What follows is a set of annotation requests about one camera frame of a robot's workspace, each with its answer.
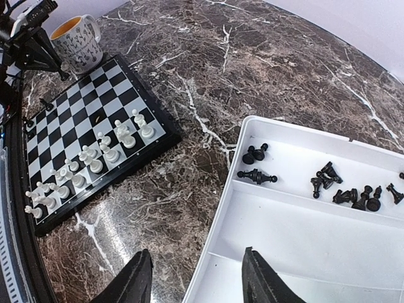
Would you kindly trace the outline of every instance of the white vein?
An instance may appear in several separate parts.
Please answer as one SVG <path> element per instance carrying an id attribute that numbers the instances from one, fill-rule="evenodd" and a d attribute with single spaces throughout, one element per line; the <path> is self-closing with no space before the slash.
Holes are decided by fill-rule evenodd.
<path id="1" fill-rule="evenodd" d="M 231 4 L 227 4 L 226 3 L 226 0 L 224 0 L 224 1 L 210 1 L 210 0 L 205 0 L 206 2 L 209 2 L 211 5 L 214 5 L 214 4 L 220 4 L 220 5 L 224 5 L 224 6 L 228 6 L 228 7 L 230 7 L 230 8 L 234 8 L 234 9 L 239 9 L 239 10 L 241 10 L 241 11 L 245 11 L 246 13 L 248 13 L 246 10 L 244 10 L 244 9 L 242 9 L 242 8 L 239 8 L 239 7 L 237 7 L 237 6 L 234 6 L 234 5 L 231 5 Z"/>
<path id="2" fill-rule="evenodd" d="M 183 53 L 185 53 L 185 52 L 181 52 L 180 54 L 178 54 L 178 55 L 176 55 L 176 56 L 174 56 L 174 57 L 171 57 L 171 58 L 167 58 L 167 57 L 164 55 L 164 56 L 162 57 L 163 60 L 162 60 L 160 63 L 158 63 L 155 67 L 156 67 L 156 68 L 161 68 L 166 62 L 171 61 L 171 60 L 174 60 L 175 58 L 178 58 L 178 57 L 181 56 Z"/>
<path id="3" fill-rule="evenodd" d="M 349 90 L 351 93 L 353 93 L 367 108 L 369 108 L 369 110 L 371 111 L 371 115 L 369 115 L 369 118 L 372 120 L 375 120 L 377 123 L 380 124 L 380 126 L 387 131 L 390 136 L 394 139 L 395 141 L 395 145 L 401 149 L 404 150 L 404 148 L 400 145 L 400 143 L 398 142 L 398 136 L 387 126 L 387 124 L 380 119 L 380 117 L 376 114 L 376 110 L 374 109 L 373 105 L 370 103 L 370 101 L 368 101 L 368 99 L 366 98 L 365 94 L 363 94 L 363 96 L 359 95 L 356 91 L 354 91 L 349 85 L 347 85 L 344 81 L 342 81 L 341 79 L 339 79 L 339 77 L 336 76 L 336 74 L 330 70 L 330 68 L 325 65 L 324 63 L 322 63 L 324 65 L 324 67 L 333 75 L 333 78 L 336 79 L 338 82 L 340 82 L 347 90 Z"/>
<path id="4" fill-rule="evenodd" d="M 222 74 L 225 72 L 226 70 L 226 64 L 227 64 L 227 55 L 229 54 L 229 49 L 230 49 L 230 33 L 232 32 L 232 27 L 230 27 L 229 31 L 226 31 L 225 25 L 223 24 L 223 33 L 225 34 L 224 38 L 223 38 L 223 42 L 221 44 L 225 44 L 226 45 L 226 51 L 225 54 L 223 56 L 223 66 L 222 66 Z"/>
<path id="5" fill-rule="evenodd" d="M 194 118 L 199 122 L 199 125 L 202 128 L 202 132 L 204 132 L 205 134 L 207 134 L 209 137 L 216 139 L 219 144 L 220 144 L 220 151 L 224 152 L 225 156 L 226 156 L 226 164 L 227 164 L 227 168 L 230 168 L 230 152 L 234 152 L 235 151 L 235 147 L 236 144 L 226 144 L 223 139 L 221 139 L 221 137 L 219 137 L 219 135 L 217 135 L 217 133 L 215 133 L 214 131 L 211 131 L 208 126 L 203 122 L 205 121 L 204 118 L 201 118 L 198 115 L 198 111 L 195 107 L 195 103 L 194 103 L 194 97 L 193 94 L 191 92 L 191 89 L 188 85 L 188 83 L 192 83 L 194 80 L 185 80 L 183 77 L 181 77 L 179 74 L 177 74 L 178 78 L 182 81 L 182 84 L 184 85 L 185 91 L 184 90 L 180 90 L 176 87 L 174 87 L 173 85 L 171 85 L 172 88 L 174 88 L 175 90 L 177 90 L 178 92 L 181 93 L 186 93 L 188 96 L 188 108 L 191 110 L 192 115 L 194 116 Z"/>
<path id="6" fill-rule="evenodd" d="M 87 229 L 88 235 L 90 236 L 90 238 L 93 239 L 95 247 L 98 249 L 98 251 L 100 252 L 101 257 L 104 259 L 105 263 L 108 265 L 110 271 L 112 272 L 112 274 L 115 273 L 114 268 L 112 267 L 111 262 L 108 260 L 107 254 L 104 253 L 104 251 L 102 250 L 100 244 L 98 243 L 97 238 L 95 237 L 95 227 L 97 227 L 98 225 L 98 221 L 100 220 L 100 217 L 98 216 L 95 223 L 94 224 L 89 224 L 85 221 L 83 221 L 80 216 L 78 215 L 78 213 L 76 213 L 76 218 L 77 218 L 77 223 L 74 226 L 75 230 L 78 230 L 78 228 L 80 227 L 80 225 L 84 226 L 84 228 Z"/>

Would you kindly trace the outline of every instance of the white chess piece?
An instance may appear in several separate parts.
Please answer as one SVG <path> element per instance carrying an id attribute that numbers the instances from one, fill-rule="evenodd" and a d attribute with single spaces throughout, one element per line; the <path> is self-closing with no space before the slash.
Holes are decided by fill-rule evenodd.
<path id="1" fill-rule="evenodd" d="M 121 133 L 118 133 L 118 139 L 122 141 L 122 143 L 124 143 L 124 146 L 126 148 L 132 148 L 135 146 L 136 144 L 136 140 L 134 137 L 132 137 L 129 134 L 129 131 L 123 131 Z"/>
<path id="2" fill-rule="evenodd" d="M 92 158 L 95 158 L 97 156 L 97 151 L 94 150 L 93 148 L 89 148 L 86 145 L 83 145 L 83 152 L 85 152 L 87 155 L 89 155 Z"/>
<path id="3" fill-rule="evenodd" d="M 73 173 L 67 169 L 61 169 L 61 175 L 63 175 L 63 177 L 65 177 L 67 180 L 71 180 L 73 186 L 75 187 L 83 186 L 84 182 L 86 181 L 82 175 L 73 175 Z"/>
<path id="4" fill-rule="evenodd" d="M 70 189 L 67 186 L 61 186 L 52 183 L 50 189 L 57 192 L 62 199 L 66 199 L 70 194 Z"/>
<path id="5" fill-rule="evenodd" d="M 104 152 L 105 158 L 108 162 L 114 163 L 119 159 L 119 152 L 116 150 L 111 150 L 107 145 L 101 143 L 100 149 Z"/>
<path id="6" fill-rule="evenodd" d="M 128 127 L 125 124 L 122 124 L 122 122 L 120 120 L 115 120 L 114 124 L 117 127 L 118 133 L 128 130 Z"/>
<path id="7" fill-rule="evenodd" d="M 26 206 L 24 211 L 26 213 L 31 213 L 34 218 L 39 219 L 42 217 L 42 210 L 40 208 L 32 208 L 31 206 Z"/>
<path id="8" fill-rule="evenodd" d="M 111 138 L 109 136 L 105 136 L 101 132 L 98 133 L 98 138 L 101 140 L 102 144 L 105 144 L 107 146 L 111 144 Z"/>
<path id="9" fill-rule="evenodd" d="M 40 197 L 34 199 L 34 202 L 36 202 L 38 204 L 43 204 L 49 208 L 53 208 L 56 204 L 56 201 L 54 198 L 45 197 L 45 196 L 40 196 Z"/>
<path id="10" fill-rule="evenodd" d="M 72 172 L 76 172 L 80 165 L 76 161 L 71 161 L 70 159 L 65 159 L 64 163 L 69 166 Z"/>
<path id="11" fill-rule="evenodd" d="M 51 189 L 49 188 L 49 184 L 48 183 L 42 183 L 42 182 L 37 182 L 37 187 L 41 188 L 41 190 L 44 191 L 44 193 L 48 193 Z"/>
<path id="12" fill-rule="evenodd" d="M 144 137 L 144 139 L 150 139 L 152 136 L 154 136 L 154 128 L 147 125 L 145 120 L 142 120 L 138 125 L 141 129 L 140 135 Z"/>
<path id="13" fill-rule="evenodd" d="M 58 180 L 58 181 L 62 181 L 62 180 L 63 180 L 63 177 L 60 175 L 60 173 L 57 172 L 57 171 L 54 170 L 54 169 L 51 169 L 51 170 L 50 170 L 50 174 L 51 174 L 51 175 L 54 175 L 55 178 L 56 178 L 56 180 Z"/>

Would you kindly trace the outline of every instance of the white plastic tray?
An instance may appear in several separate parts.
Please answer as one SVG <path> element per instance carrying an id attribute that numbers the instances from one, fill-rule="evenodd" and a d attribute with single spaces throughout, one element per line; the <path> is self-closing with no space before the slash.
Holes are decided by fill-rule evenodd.
<path id="1" fill-rule="evenodd" d="M 269 145 L 262 162 L 246 165 L 249 145 Z M 312 197 L 310 179 L 332 161 L 342 184 Z M 256 185 L 237 177 L 257 168 L 278 176 Z M 252 246 L 307 303 L 404 302 L 404 156 L 349 138 L 249 116 L 210 233 L 183 302 L 242 303 L 241 261 Z M 338 189 L 365 185 L 383 192 L 377 213 L 336 205 Z"/>

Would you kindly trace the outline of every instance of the fallen chess piece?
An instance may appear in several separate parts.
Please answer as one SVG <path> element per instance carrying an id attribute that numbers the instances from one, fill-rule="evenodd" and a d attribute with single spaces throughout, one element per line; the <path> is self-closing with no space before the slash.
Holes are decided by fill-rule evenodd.
<path id="1" fill-rule="evenodd" d="M 264 175 L 262 172 L 259 172 L 258 169 L 253 169 L 250 172 L 238 172 L 237 176 L 239 178 L 249 178 L 253 182 L 257 183 L 258 185 L 264 182 L 276 182 L 278 177 L 275 175 Z"/>
<path id="2" fill-rule="evenodd" d="M 42 210 L 40 208 L 32 208 L 31 206 L 26 206 L 24 209 L 25 213 L 31 213 L 35 219 L 42 217 Z"/>
<path id="3" fill-rule="evenodd" d="M 62 199 L 66 199 L 70 194 L 70 189 L 67 186 L 58 186 L 52 183 L 50 189 L 57 192 Z"/>
<path id="4" fill-rule="evenodd" d="M 37 187 L 41 188 L 41 190 L 43 190 L 44 193 L 48 193 L 51 190 L 50 187 L 49 187 L 49 184 L 44 184 L 44 183 L 39 182 L 39 181 L 37 182 Z"/>
<path id="5" fill-rule="evenodd" d="M 81 187 L 86 181 L 82 175 L 73 175 L 73 173 L 67 169 L 61 169 L 61 175 L 67 180 L 71 180 L 74 187 Z"/>
<path id="6" fill-rule="evenodd" d="M 105 154 L 105 159 L 108 162 L 114 163 L 117 162 L 117 160 L 119 159 L 119 152 L 116 150 L 111 150 L 107 145 L 101 143 L 100 149 Z"/>
<path id="7" fill-rule="evenodd" d="M 69 167 L 69 169 L 72 172 L 76 172 L 80 168 L 79 163 L 77 163 L 76 161 L 72 162 L 70 159 L 65 159 L 64 163 Z"/>

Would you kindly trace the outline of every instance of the white square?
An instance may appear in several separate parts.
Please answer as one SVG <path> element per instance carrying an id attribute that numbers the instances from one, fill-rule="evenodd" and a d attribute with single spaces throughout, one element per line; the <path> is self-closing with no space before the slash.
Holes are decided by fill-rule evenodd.
<path id="1" fill-rule="evenodd" d="M 78 92 L 80 90 L 80 88 L 78 87 L 78 83 L 77 84 L 75 84 L 75 85 L 73 85 L 71 88 L 69 88 L 68 90 L 67 90 L 67 95 L 68 95 L 68 98 L 70 98 L 71 96 L 73 96 L 76 92 Z"/>
<path id="2" fill-rule="evenodd" d="M 64 145 L 62 139 L 57 140 L 52 146 L 50 147 L 50 155 L 52 158 L 56 157 L 64 150 Z"/>
<path id="3" fill-rule="evenodd" d="M 70 117 L 69 119 L 67 119 L 66 121 L 63 122 L 63 124 L 61 125 L 61 134 L 62 136 L 64 136 L 65 134 L 67 134 L 69 131 L 71 131 L 74 128 L 74 122 L 73 122 L 73 118 Z"/>
<path id="4" fill-rule="evenodd" d="M 70 107 L 71 115 L 73 116 L 74 114 L 77 114 L 83 108 L 84 108 L 84 101 L 81 99 Z"/>
<path id="5" fill-rule="evenodd" d="M 38 155 L 42 154 L 49 147 L 49 140 L 42 140 L 38 144 Z"/>
<path id="6" fill-rule="evenodd" d="M 89 118 L 83 120 L 79 125 L 76 125 L 77 138 L 80 138 L 92 128 Z"/>
<path id="7" fill-rule="evenodd" d="M 86 111 L 88 115 L 91 115 L 96 110 L 99 110 L 102 107 L 101 101 L 99 98 L 95 99 L 93 102 L 86 106 Z"/>
<path id="8" fill-rule="evenodd" d="M 99 87 L 95 89 L 99 96 L 103 95 L 104 93 L 108 92 L 112 88 L 112 85 L 109 81 L 102 83 Z"/>
<path id="9" fill-rule="evenodd" d="M 114 91 L 116 95 L 119 96 L 130 88 L 133 88 L 132 83 L 128 79 L 125 79 L 124 81 L 120 82 L 117 86 L 114 86 Z"/>

